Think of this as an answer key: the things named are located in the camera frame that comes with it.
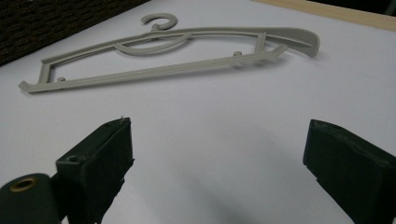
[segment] wooden edge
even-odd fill
[[[335,7],[305,0],[254,0],[277,7],[307,12],[310,14],[349,21],[361,25],[396,32],[396,17],[375,14],[372,12],[359,11],[345,7]]]

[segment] wicker surface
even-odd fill
[[[0,66],[147,1],[1,1]]]

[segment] hanger hook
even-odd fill
[[[149,21],[156,20],[156,19],[168,19],[169,22],[161,24],[161,25],[155,23],[152,25],[151,31],[167,30],[167,29],[175,26],[177,23],[176,16],[169,14],[169,13],[149,14],[149,15],[143,17],[141,21],[146,24]]]

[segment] white table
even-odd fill
[[[301,27],[320,36],[315,59],[288,50],[236,64],[119,85],[28,94],[40,60],[149,31],[140,18],[177,16],[174,29]],[[109,52],[66,64],[88,77],[251,52],[244,37],[203,38],[155,56]],[[54,162],[102,123],[132,120],[134,166],[104,223],[352,223],[303,166],[311,119],[340,125],[396,155],[396,33],[252,1],[151,1],[0,67],[0,185],[56,173]]]

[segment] metal grommet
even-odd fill
[[[14,193],[23,192],[23,191],[26,191],[27,189],[32,188],[36,182],[37,182],[36,178],[27,177],[27,178],[24,178],[24,179],[18,181],[17,183],[13,184],[11,186],[11,188],[9,188],[9,189],[11,190],[11,192],[14,192]]]

